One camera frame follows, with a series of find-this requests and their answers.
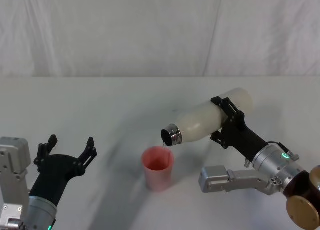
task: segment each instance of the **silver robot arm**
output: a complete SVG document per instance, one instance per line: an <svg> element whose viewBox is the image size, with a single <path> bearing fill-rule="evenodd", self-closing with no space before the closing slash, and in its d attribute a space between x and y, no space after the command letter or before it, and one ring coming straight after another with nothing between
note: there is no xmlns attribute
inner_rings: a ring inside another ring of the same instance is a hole
<svg viewBox="0 0 320 230"><path fill-rule="evenodd" d="M20 219L28 211L26 174L30 164L27 140L0 138L0 186L3 195L0 229L18 229Z"/></svg>
<svg viewBox="0 0 320 230"><path fill-rule="evenodd" d="M52 135L48 143L39 145L34 163L40 175L29 191L26 182L27 167L31 163L28 142L23 138L0 138L0 186L4 202L0 230L52 229L57 205L68 181L84 175L97 156L92 137L79 158L50 155L57 141Z"/></svg>
<svg viewBox="0 0 320 230"><path fill-rule="evenodd" d="M211 140L224 149L233 146L245 157L245 167L254 169L232 171L225 166L207 166L200 173L199 184L203 192L231 191L255 188L272 195L282 192L287 198L286 209L292 221L306 230L320 226L320 166L309 173L298 165L299 156L279 142L266 142L249 129L245 114L230 98L213 97L227 118L222 119L221 131L211 134ZM166 145L173 145L176 131L161 131Z"/></svg>

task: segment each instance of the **plastic cup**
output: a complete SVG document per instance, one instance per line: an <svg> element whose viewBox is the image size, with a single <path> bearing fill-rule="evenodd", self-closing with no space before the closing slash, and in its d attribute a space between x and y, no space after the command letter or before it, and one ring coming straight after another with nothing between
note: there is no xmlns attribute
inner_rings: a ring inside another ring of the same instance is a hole
<svg viewBox="0 0 320 230"><path fill-rule="evenodd" d="M152 191L166 190L171 184L171 172L175 157L163 146L153 146L141 156L147 186Z"/></svg>

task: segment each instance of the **white backdrop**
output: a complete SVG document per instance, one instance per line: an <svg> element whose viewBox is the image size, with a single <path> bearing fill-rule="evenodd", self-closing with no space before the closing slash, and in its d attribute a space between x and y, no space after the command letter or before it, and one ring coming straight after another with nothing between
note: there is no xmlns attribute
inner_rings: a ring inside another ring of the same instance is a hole
<svg viewBox="0 0 320 230"><path fill-rule="evenodd" d="M314 75L320 0L0 0L0 76Z"/></svg>

